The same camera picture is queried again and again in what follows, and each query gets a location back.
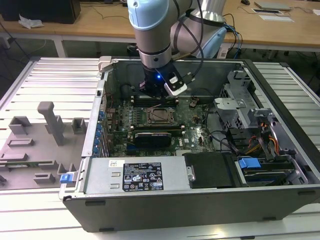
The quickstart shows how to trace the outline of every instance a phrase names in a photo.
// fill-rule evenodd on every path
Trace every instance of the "floor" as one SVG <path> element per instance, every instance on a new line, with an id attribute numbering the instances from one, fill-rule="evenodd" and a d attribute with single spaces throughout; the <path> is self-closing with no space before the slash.
<path id="1" fill-rule="evenodd" d="M 30 56 L 57 57 L 53 41 L 50 40 L 16 40 L 22 49 Z M 96 58 L 96 47 L 94 42 L 65 41 L 65 48 L 70 58 Z M 126 43 L 101 43 L 101 54 L 103 56 L 127 56 Z M 228 58 L 233 58 L 235 50 L 230 51 Z M 288 56 L 279 51 L 277 56 L 268 60 L 269 52 L 266 50 L 244 49 L 239 56 L 241 59 L 250 59 L 254 62 L 285 62 L 308 83 L 320 67 L 320 54 L 313 52 L 289 52 Z M 0 49 L 0 98 L 6 93 L 13 81 L 27 64 L 28 59 L 13 41 L 8 50 Z M 320 87 L 320 79 L 313 78 L 310 84 L 312 90 L 317 91 Z"/>

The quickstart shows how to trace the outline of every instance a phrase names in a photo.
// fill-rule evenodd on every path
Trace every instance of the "gray plastic block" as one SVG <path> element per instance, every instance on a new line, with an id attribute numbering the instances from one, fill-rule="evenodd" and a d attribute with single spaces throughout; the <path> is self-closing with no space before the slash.
<path id="1" fill-rule="evenodd" d="M 7 179 L 5 179 L 3 176 L 0 175 L 0 182 L 6 182 Z"/>
<path id="2" fill-rule="evenodd" d="M 71 122 L 64 123 L 63 135 L 65 142 L 63 147 L 57 146 L 57 143 L 52 135 L 48 134 L 45 124 L 33 123 L 31 126 L 25 127 L 27 136 L 10 134 L 7 141 L 0 150 L 0 157 L 3 154 L 24 154 L 28 155 L 27 162 L 37 162 L 38 167 L 19 167 L 12 168 L 7 161 L 0 160 L 0 175 L 7 179 L 8 184 L 0 185 L 1 190 L 16 190 L 16 189 L 41 189 L 41 188 L 59 188 L 60 176 L 57 175 L 59 164 L 63 164 L 68 171 L 71 164 L 74 164 L 76 170 L 80 167 L 81 153 L 85 134 L 74 134 Z M 34 141 L 32 146 L 10 147 L 10 141 L 30 138 Z M 56 181 L 51 184 L 37 184 L 34 181 L 35 173 L 52 173 Z"/>
<path id="3" fill-rule="evenodd" d="M 14 116 L 9 124 L 9 128 L 15 135 L 26 135 L 25 127 L 31 126 L 26 116 Z"/>
<path id="4" fill-rule="evenodd" d="M 7 161 L 7 162 L 24 162 L 27 161 L 28 155 L 26 153 L 19 153 L 19 154 L 3 154 L 0 157 L 0 161 Z"/>
<path id="5" fill-rule="evenodd" d="M 15 140 L 10 140 L 8 142 L 8 146 L 10 148 L 12 147 L 29 147 L 32 146 L 35 142 L 32 140 L 32 138 L 19 138 Z"/>
<path id="6" fill-rule="evenodd" d="M 0 175 L 0 185 L 4 186 L 7 179 L 5 179 L 3 176 Z"/>
<path id="7" fill-rule="evenodd" d="M 40 114 L 44 116 L 45 121 L 48 124 L 50 131 L 52 132 L 52 135 L 54 137 L 56 144 L 58 146 L 63 146 L 64 145 L 63 130 L 59 126 L 59 123 L 57 122 L 57 118 L 54 114 L 54 107 L 55 105 L 52 101 L 42 101 L 39 103 L 37 110 Z"/>
<path id="8" fill-rule="evenodd" d="M 58 176 L 65 174 L 67 170 L 65 169 L 64 165 L 62 163 L 59 164 L 58 170 L 56 171 L 56 174 Z"/>
<path id="9" fill-rule="evenodd" d="M 2 164 L 2 165 L 0 165 L 0 172 L 10 172 L 10 168 L 8 168 L 6 165 Z"/>
<path id="10" fill-rule="evenodd" d="M 77 171 L 75 165 L 73 163 L 70 164 L 70 167 L 69 167 L 69 172 L 75 172 Z"/>
<path id="11" fill-rule="evenodd" d="M 86 134 L 87 126 L 84 118 L 74 118 L 71 125 L 74 134 Z"/>
<path id="12" fill-rule="evenodd" d="M 33 180 L 36 184 L 53 184 L 56 181 L 56 178 L 52 173 L 35 173 Z"/>
<path id="13" fill-rule="evenodd" d="M 57 163 L 56 160 L 51 161 L 51 163 L 39 163 L 39 168 L 42 170 L 57 170 L 59 167 L 59 164 Z"/>
<path id="14" fill-rule="evenodd" d="M 62 122 L 62 119 L 60 116 L 55 116 L 56 117 L 56 122 L 58 123 L 58 126 L 62 129 L 62 132 L 64 132 L 65 129 L 65 125 Z M 48 134 L 52 134 L 52 131 L 50 130 L 50 127 L 48 126 L 48 124 L 45 124 L 45 129 L 47 130 Z"/>

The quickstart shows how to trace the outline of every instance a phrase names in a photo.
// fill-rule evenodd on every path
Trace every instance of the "green circuit board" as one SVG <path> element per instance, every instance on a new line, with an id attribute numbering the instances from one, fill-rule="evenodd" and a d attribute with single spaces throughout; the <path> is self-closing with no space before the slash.
<path id="1" fill-rule="evenodd" d="M 115 119 L 109 121 L 109 133 L 113 144 L 111 157 L 156 157 L 181 156 L 183 153 L 214 152 L 209 133 L 203 124 L 207 105 L 190 108 L 191 99 L 183 99 L 175 107 L 134 107 L 130 102 L 121 102 L 115 109 Z M 171 145 L 164 148 L 138 148 L 134 144 L 131 126 L 179 126 L 184 129 L 181 134 L 171 130 Z"/>

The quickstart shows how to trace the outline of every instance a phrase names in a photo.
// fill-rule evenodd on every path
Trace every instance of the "white paper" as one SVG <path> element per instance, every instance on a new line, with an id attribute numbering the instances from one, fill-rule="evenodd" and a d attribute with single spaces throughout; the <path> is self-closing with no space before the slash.
<path id="1" fill-rule="evenodd" d="M 317 9 L 313 9 L 314 14 L 316 14 L 317 16 L 320 16 L 320 10 Z"/>
<path id="2" fill-rule="evenodd" d="M 278 21 L 278 22 L 291 22 L 294 23 L 290 17 L 288 16 L 266 16 L 266 15 L 259 15 L 265 21 Z"/>
<path id="3" fill-rule="evenodd" d="M 20 17 L 20 20 L 18 22 L 27 29 L 39 28 L 44 26 L 41 20 L 30 20 L 21 16 L 20 14 L 19 14 L 19 17 Z"/>

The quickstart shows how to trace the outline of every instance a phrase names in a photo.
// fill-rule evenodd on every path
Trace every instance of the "robotic arm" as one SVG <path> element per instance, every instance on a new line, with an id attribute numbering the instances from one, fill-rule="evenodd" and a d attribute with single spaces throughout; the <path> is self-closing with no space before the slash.
<path id="1" fill-rule="evenodd" d="M 205 57 L 211 57 L 213 53 L 215 55 L 226 33 L 221 16 L 225 1 L 202 0 L 203 19 L 200 18 L 200 9 L 194 10 L 189 18 L 181 18 L 192 6 L 192 0 L 127 1 L 129 19 L 134 27 L 145 74 L 145 79 L 139 86 L 140 91 L 151 97 L 163 98 L 167 95 L 177 96 L 187 90 L 185 80 L 189 78 L 190 82 L 194 76 L 182 77 L 179 74 L 173 65 L 172 48 L 181 54 L 191 53 L 197 48 L 197 43 L 185 27 L 182 27 L 182 23 L 191 29 L 198 41 L 202 35 Z M 205 32 L 201 31 L 202 21 Z M 197 56 L 200 51 L 194 51 L 193 54 Z"/>

